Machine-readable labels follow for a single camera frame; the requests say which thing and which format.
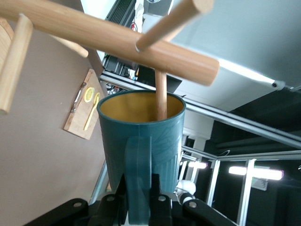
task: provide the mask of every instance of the bolt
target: bolt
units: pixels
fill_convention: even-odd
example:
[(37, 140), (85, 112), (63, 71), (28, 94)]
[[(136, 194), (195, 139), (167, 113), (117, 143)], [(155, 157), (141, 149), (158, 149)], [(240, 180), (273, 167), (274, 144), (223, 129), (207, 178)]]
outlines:
[(75, 203), (75, 204), (73, 204), (73, 207), (80, 207), (81, 206), (81, 202), (77, 202), (77, 203)]
[(189, 202), (189, 207), (196, 208), (197, 204), (195, 202)]
[(112, 195), (110, 195), (110, 196), (107, 198), (107, 201), (108, 201), (108, 202), (111, 202), (111, 201), (113, 201), (114, 199), (115, 199), (115, 197), (112, 196)]
[(158, 198), (158, 200), (160, 201), (160, 202), (164, 202), (165, 200), (166, 200), (166, 198), (165, 198), (165, 196), (159, 196), (159, 198)]

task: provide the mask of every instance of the fluorescent light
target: fluorescent light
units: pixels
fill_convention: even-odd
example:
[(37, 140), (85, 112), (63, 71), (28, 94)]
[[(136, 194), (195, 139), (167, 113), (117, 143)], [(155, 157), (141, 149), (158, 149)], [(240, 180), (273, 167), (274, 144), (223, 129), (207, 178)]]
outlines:
[[(229, 168), (229, 173), (236, 175), (245, 175), (247, 171), (246, 167), (241, 166), (231, 166)], [(254, 168), (253, 169), (253, 177), (254, 178), (263, 178), (263, 179), (271, 179), (271, 180), (280, 180), (284, 176), (284, 171), (277, 169), (261, 169)]]
[(280, 180), (283, 176), (284, 176), (284, 172), (282, 170), (261, 169), (261, 168), (254, 168), (253, 170), (253, 177), (255, 178)]
[(236, 175), (245, 175), (246, 174), (246, 167), (242, 166), (231, 166), (229, 168), (229, 173), (236, 174)]
[(269, 85), (273, 84), (275, 82), (275, 80), (270, 79), (266, 76), (264, 76), (263, 74), (260, 74), (258, 72), (255, 72), (249, 68), (237, 65), (233, 62), (230, 62), (228, 60), (224, 60), (224, 59), (219, 59), (218, 60), (220, 62), (220, 67), (223, 67), (229, 71), (232, 71), (236, 74), (240, 74), (243, 75), (249, 79), (255, 80), (255, 81), (260, 81), (260, 82), (265, 82), (268, 83)]
[(189, 162), (189, 167), (197, 167), (199, 169), (205, 169), (207, 167), (208, 163), (206, 162), (199, 162), (199, 161), (191, 161)]

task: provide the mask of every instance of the teal mug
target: teal mug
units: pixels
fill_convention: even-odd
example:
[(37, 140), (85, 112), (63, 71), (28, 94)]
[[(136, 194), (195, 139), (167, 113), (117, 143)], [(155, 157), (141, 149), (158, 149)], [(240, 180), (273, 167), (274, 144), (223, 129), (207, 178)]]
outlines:
[(120, 92), (102, 99), (97, 110), (110, 185), (116, 191), (125, 174), (130, 224), (147, 224), (151, 174), (161, 190), (173, 193), (181, 157), (186, 104), (167, 94), (167, 119), (157, 121), (156, 93)]

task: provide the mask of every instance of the wooden dowel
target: wooden dowel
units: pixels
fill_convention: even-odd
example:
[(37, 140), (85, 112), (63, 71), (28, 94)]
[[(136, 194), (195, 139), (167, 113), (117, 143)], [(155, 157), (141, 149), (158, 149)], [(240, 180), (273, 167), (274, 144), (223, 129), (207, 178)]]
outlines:
[(138, 53), (142, 34), (47, 0), (0, 0), (0, 16), (16, 21), (19, 12), (40, 31), (203, 85), (219, 70), (217, 60), (163, 40)]
[(214, 0), (183, 0), (171, 13), (163, 17), (156, 25), (146, 32), (136, 43), (138, 51), (143, 51), (155, 42), (171, 33), (171, 39), (186, 23), (197, 15), (209, 12)]
[(58, 42), (62, 43), (63, 45), (65, 45), (66, 47), (68, 47), (69, 49), (71, 49), (72, 51), (76, 52), (77, 54), (79, 54), (80, 56), (82, 56), (83, 58), (88, 57), (89, 52), (88, 50), (86, 50), (85, 48), (81, 47), (79, 44), (73, 42), (73, 41), (68, 41), (66, 39), (61, 39), (59, 37), (50, 35), (52, 38), (54, 38), (55, 40), (57, 40)]
[(157, 101), (157, 120), (167, 118), (167, 85), (166, 73), (155, 70), (156, 81), (156, 101)]
[(20, 14), (14, 38), (0, 73), (1, 114), (7, 114), (10, 110), (30, 38), (32, 36), (32, 30), (33, 25), (31, 21), (23, 14)]

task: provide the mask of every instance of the wooden cutting board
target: wooden cutting board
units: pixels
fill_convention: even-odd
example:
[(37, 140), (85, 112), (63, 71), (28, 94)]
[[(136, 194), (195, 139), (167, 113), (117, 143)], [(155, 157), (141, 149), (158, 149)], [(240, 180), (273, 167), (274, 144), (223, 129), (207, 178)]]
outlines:
[[(104, 98), (104, 93), (94, 70), (92, 69), (89, 70), (83, 82), (86, 83), (86, 86), (81, 90), (77, 104), (75, 105), (76, 107), (75, 113), (69, 114), (68, 120), (64, 126), (64, 130), (89, 140), (91, 138), (94, 127), (98, 120), (97, 109), (95, 109), (92, 114), (92, 118), (87, 130), (84, 130), (84, 127), (93, 108), (96, 94), (100, 93), (100, 97), (99, 97), (99, 101), (100, 101), (102, 98)], [(91, 96), (91, 100), (89, 102), (86, 102), (87, 98), (85, 99), (85, 94), (87, 89), (89, 89), (90, 87), (94, 88), (94, 93)]]

